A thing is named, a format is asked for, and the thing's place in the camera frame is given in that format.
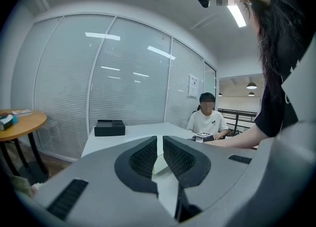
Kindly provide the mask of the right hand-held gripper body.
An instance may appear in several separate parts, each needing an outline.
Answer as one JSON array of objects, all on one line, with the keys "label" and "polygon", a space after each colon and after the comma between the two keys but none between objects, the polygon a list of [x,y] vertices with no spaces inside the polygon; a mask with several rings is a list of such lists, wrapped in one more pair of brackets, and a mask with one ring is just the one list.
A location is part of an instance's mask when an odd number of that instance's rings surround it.
[{"label": "right hand-held gripper body", "polygon": [[214,141],[215,139],[214,139],[213,134],[202,132],[202,133],[195,134],[193,136],[193,140],[198,143],[205,143],[205,142]]}]

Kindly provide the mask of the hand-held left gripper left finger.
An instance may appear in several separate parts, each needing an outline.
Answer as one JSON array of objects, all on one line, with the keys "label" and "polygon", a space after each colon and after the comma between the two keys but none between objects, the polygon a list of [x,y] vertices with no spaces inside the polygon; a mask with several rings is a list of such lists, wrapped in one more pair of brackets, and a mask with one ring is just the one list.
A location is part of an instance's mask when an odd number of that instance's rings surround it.
[{"label": "hand-held left gripper left finger", "polygon": [[152,180],[156,136],[95,151],[50,179],[35,202],[72,227],[172,227]]}]

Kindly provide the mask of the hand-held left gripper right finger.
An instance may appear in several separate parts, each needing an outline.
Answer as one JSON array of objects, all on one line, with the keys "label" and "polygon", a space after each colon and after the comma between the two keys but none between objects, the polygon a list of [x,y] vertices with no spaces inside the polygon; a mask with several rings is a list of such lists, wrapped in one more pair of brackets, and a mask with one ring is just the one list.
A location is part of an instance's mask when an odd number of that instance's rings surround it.
[{"label": "hand-held left gripper right finger", "polygon": [[163,137],[163,157],[176,187],[172,214],[162,226],[223,227],[244,203],[241,193],[232,202],[224,199],[251,166],[254,150],[230,149]]}]

